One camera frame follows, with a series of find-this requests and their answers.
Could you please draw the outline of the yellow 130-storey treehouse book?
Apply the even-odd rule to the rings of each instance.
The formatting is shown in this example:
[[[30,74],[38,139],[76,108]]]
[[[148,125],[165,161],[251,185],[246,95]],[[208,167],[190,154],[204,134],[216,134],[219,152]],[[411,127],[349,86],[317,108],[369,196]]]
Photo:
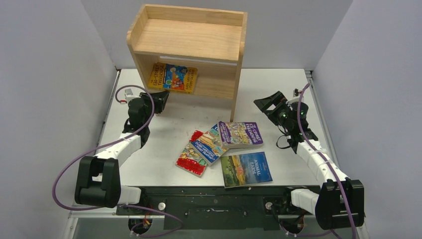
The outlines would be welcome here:
[[[193,67],[156,63],[153,66],[148,87],[192,94],[198,76],[198,69]]]

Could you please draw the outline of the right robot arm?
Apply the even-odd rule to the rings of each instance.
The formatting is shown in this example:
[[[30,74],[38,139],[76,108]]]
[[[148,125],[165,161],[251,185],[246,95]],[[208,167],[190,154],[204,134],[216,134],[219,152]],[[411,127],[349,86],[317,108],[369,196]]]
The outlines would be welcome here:
[[[269,97],[254,100],[256,107],[276,126],[280,126],[289,147],[311,170],[320,184],[320,192],[305,187],[292,189],[281,200],[289,214],[299,208],[312,213],[323,230],[360,227],[364,224],[364,186],[343,173],[322,148],[318,137],[309,128],[309,107],[303,96],[292,100],[277,91]]]

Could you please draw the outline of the purple 52-storey treehouse book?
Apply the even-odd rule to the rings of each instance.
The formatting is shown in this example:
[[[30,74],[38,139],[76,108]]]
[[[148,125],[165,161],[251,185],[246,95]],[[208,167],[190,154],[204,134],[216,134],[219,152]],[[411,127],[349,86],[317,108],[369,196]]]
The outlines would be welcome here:
[[[264,141],[256,122],[217,123],[220,144],[225,149],[254,148]]]

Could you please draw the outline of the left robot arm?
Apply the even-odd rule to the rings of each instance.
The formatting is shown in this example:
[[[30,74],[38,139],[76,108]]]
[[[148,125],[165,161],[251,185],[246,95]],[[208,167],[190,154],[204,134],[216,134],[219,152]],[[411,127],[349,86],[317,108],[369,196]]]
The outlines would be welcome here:
[[[84,156],[79,162],[75,188],[77,204],[107,208],[129,204],[129,208],[138,215],[147,211],[149,202],[141,196],[141,189],[123,185],[119,169],[147,143],[150,118],[163,112],[168,96],[168,91],[150,95],[141,93],[127,101],[128,119],[119,142],[94,156]]]

